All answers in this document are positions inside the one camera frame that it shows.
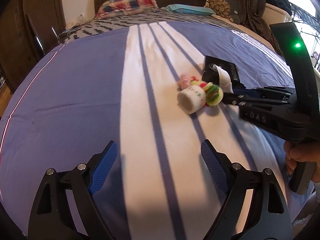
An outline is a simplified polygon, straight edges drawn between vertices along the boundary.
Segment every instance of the white paper cup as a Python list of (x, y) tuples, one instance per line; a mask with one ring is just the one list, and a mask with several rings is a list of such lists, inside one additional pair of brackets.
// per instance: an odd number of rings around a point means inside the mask
[(193, 114), (205, 105), (205, 92), (197, 86), (190, 86), (177, 96), (178, 103), (187, 114)]

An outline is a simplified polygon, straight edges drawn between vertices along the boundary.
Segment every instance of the stuffed toy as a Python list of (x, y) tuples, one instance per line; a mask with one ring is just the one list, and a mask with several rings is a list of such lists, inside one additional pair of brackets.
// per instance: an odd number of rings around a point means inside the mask
[(195, 76), (190, 77), (185, 73), (180, 76), (178, 86), (181, 91), (177, 99), (187, 114), (192, 114), (205, 105), (215, 106), (223, 98), (223, 91), (219, 86), (199, 80)]

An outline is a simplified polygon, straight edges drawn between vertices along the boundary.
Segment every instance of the metal screw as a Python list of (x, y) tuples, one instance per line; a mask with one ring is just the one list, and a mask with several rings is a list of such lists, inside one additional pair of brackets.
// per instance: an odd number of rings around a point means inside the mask
[(241, 164), (240, 164), (240, 163), (233, 163), (232, 167), (233, 167), (235, 170), (239, 170), (239, 169), (241, 169)]
[(47, 169), (47, 174), (48, 175), (52, 175), (54, 173), (54, 169)]
[(83, 171), (85, 168), (87, 167), (87, 165), (85, 165), (84, 163), (81, 163), (78, 165), (78, 170)]
[(272, 174), (272, 170), (269, 169), (269, 168), (266, 168), (266, 169), (264, 170), (264, 172), (265, 172), (267, 175), (271, 175), (271, 174)]

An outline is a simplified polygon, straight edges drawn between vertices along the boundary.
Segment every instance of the finger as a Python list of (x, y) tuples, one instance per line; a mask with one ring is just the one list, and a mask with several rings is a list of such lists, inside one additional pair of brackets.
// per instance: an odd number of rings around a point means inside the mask
[(292, 174), (292, 172), (293, 172), (293, 170), (291, 170), (291, 169), (290, 169), (290, 167), (289, 167), (289, 166), (287, 166), (287, 172), (289, 173), (289, 175), (291, 175), (291, 174)]
[(285, 158), (285, 163), (290, 167), (291, 170), (294, 170), (297, 167), (297, 162), (294, 159)]
[(317, 163), (316, 170), (313, 173), (312, 179), (313, 182), (320, 182), (320, 163)]
[(320, 142), (300, 144), (290, 151), (290, 156), (298, 162), (320, 162)]
[(292, 150), (292, 148), (293, 148), (293, 143), (288, 142), (288, 141), (284, 142), (283, 149), (284, 149), (285, 155), (288, 157), (288, 159), (291, 159), (290, 151)]

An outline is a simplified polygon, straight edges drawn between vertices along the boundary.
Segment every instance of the wooden wardrobe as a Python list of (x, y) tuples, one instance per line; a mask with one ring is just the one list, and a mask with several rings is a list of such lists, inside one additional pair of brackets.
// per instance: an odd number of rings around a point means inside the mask
[(14, 92), (65, 29), (61, 0), (11, 0), (0, 16), (0, 70)]

